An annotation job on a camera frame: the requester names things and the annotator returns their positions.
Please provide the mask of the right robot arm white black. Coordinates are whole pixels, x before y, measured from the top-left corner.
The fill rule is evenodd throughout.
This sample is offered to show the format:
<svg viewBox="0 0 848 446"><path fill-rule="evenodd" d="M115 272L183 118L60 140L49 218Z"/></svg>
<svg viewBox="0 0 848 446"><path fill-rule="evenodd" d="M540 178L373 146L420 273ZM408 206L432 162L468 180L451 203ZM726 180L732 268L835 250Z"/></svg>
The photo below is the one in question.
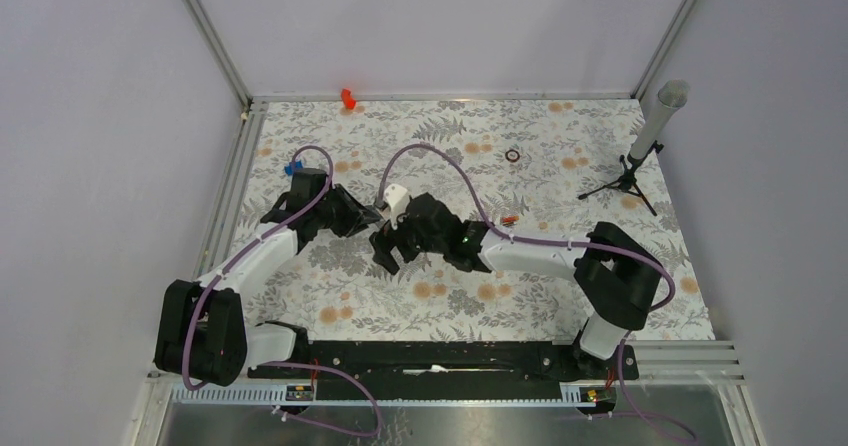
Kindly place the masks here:
<svg viewBox="0 0 848 446"><path fill-rule="evenodd" d="M572 279L593 308L578 334L575 368L597 378L632 331L642 329L662 274L659 263L618 226L599 222L576 239L518 236L486 221L462 220L432 195L386 203L388 220L369 241L391 274L424 253L463 272L531 273Z"/></svg>

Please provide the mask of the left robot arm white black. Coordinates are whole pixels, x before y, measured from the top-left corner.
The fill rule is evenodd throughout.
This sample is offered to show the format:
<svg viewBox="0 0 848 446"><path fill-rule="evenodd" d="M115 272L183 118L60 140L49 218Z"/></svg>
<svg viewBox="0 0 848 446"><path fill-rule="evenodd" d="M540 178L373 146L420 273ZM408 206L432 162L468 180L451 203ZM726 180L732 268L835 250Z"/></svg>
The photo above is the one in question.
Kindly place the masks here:
<svg viewBox="0 0 848 446"><path fill-rule="evenodd" d="M250 241L194 281L176 280L165 291L153 363L182 375L196 390L228 386L240 375L271 363L288 377L309 367L304 328L278 321L250 326L244 301L294 259L318 232L351 237L381 221L330 175L315 168L294 173L261 218Z"/></svg>

